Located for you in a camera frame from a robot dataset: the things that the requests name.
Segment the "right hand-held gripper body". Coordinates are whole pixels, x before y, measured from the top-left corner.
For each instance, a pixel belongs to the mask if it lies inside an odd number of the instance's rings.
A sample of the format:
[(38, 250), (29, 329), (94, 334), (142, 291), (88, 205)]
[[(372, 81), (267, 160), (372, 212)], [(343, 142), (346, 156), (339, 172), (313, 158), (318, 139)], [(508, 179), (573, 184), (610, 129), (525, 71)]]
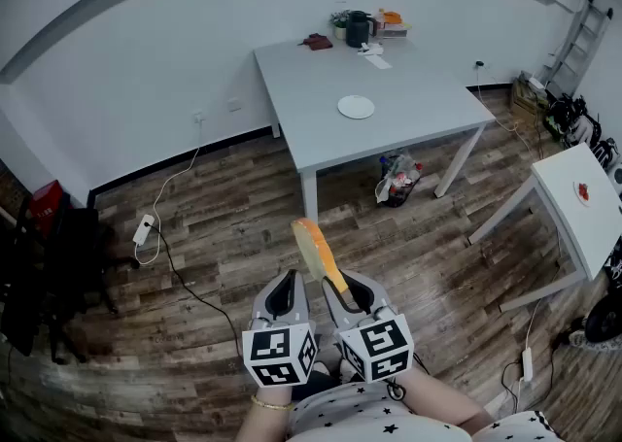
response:
[(379, 308), (349, 329), (337, 329), (343, 357), (367, 384), (392, 380), (413, 365), (414, 343), (404, 314)]

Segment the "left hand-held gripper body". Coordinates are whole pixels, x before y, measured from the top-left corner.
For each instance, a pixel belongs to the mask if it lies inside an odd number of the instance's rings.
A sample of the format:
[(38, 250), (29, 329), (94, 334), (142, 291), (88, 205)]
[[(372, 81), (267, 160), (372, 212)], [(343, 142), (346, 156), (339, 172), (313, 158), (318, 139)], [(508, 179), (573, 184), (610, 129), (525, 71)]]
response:
[(252, 319), (242, 334), (244, 365), (261, 388), (307, 383), (318, 345), (316, 324), (294, 323), (292, 310), (277, 320)]

